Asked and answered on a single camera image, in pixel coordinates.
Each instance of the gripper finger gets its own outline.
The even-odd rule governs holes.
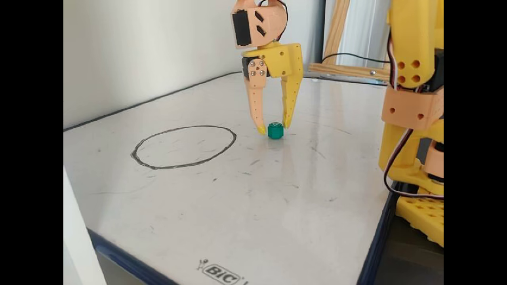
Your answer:
[[[267,68],[263,60],[254,59],[248,63],[248,77],[245,77],[250,116],[257,126],[257,131],[266,134],[262,113],[262,93],[266,86]]]
[[[283,126],[288,129],[291,126],[294,108],[296,107],[296,99],[298,97],[299,86],[303,76],[301,74],[292,74],[282,77],[282,93],[283,93]]]

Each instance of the yellow robotic arm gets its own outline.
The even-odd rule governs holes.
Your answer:
[[[386,187],[401,196],[396,214],[443,247],[444,1],[392,0],[387,21],[391,76],[379,166]],[[424,165],[417,159],[422,138],[432,139]],[[391,188],[387,176],[417,193]]]

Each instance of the wooden frame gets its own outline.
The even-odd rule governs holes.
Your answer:
[[[345,19],[347,18],[349,3],[350,0],[336,0],[328,40],[325,45],[324,57],[338,52],[342,39],[343,28],[345,26]],[[335,62],[336,59],[334,57],[329,57],[322,63],[311,63],[310,71],[389,81],[389,63],[385,63],[382,68],[369,68],[362,66],[336,65]]]

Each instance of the bic logo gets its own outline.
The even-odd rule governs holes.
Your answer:
[[[224,285],[233,285],[241,279],[238,274],[233,273],[218,264],[206,266],[202,270],[202,273]]]

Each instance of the robotic arm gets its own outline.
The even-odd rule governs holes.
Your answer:
[[[267,6],[254,0],[238,0],[231,16],[236,35],[236,48],[256,50],[242,53],[242,66],[250,116],[261,134],[266,134],[262,113],[262,95],[268,77],[281,78],[282,124],[291,125],[299,86],[303,79],[303,56],[300,44],[282,45],[278,41],[288,20],[286,5],[268,0]]]
[[[387,52],[390,86],[379,166],[394,181],[419,187],[401,196],[444,199],[444,1],[392,0]],[[425,165],[416,158],[431,138]]]

